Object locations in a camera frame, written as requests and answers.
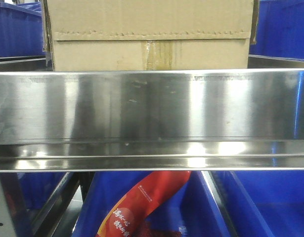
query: cardboard box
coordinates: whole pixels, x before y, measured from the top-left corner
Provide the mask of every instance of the cardboard box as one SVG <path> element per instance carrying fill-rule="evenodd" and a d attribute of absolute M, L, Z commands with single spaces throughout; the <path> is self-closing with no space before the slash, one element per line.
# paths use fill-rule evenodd
<path fill-rule="evenodd" d="M 45 48 L 57 71 L 247 67 L 254 0 L 44 0 L 43 6 Z"/>

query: perforated metal post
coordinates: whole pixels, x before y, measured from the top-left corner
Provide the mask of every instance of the perforated metal post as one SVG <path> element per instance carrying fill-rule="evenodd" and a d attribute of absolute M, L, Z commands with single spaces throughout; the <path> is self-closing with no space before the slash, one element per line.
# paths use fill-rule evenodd
<path fill-rule="evenodd" d="M 0 174 L 0 237 L 32 237 L 16 173 Z"/>

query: box flap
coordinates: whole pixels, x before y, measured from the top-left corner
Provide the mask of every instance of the box flap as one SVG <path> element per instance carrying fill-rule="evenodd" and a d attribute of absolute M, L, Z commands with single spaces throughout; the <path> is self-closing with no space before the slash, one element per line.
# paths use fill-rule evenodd
<path fill-rule="evenodd" d="M 47 0 L 53 40 L 247 39 L 254 0 Z"/>

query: blue plastic bin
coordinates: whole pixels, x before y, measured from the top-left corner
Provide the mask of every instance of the blue plastic bin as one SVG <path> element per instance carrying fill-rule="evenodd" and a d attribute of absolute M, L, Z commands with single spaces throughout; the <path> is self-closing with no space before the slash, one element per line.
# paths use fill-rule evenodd
<path fill-rule="evenodd" d="M 304 171 L 216 175 L 240 237 L 304 237 Z"/>
<path fill-rule="evenodd" d="M 0 57 L 32 55 L 44 55 L 41 3 L 0 2 Z"/>
<path fill-rule="evenodd" d="M 19 173 L 27 209 L 41 209 L 63 175 L 63 172 Z"/>
<path fill-rule="evenodd" d="M 251 54 L 304 59 L 304 0 L 260 0 Z"/>
<path fill-rule="evenodd" d="M 149 172 L 110 171 L 95 174 L 72 237 L 94 237 L 117 201 Z M 180 231 L 183 237 L 229 237 L 226 224 L 202 172 L 148 218 L 151 229 Z"/>

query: plastic bin rim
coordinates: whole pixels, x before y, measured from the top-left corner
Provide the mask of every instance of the plastic bin rim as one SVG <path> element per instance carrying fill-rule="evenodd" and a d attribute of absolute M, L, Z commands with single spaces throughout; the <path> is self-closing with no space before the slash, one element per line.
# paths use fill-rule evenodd
<path fill-rule="evenodd" d="M 24 7 L 9 4 L 9 3 L 6 3 L 6 2 L 0 2 L 0 8 L 9 8 L 9 9 L 12 9 L 12 10 L 25 12 L 25 13 L 28 13 L 28 14 L 31 14 L 31 15 L 41 16 L 40 12 L 33 11 L 33 10 L 30 10 L 30 9 L 26 9 Z"/>

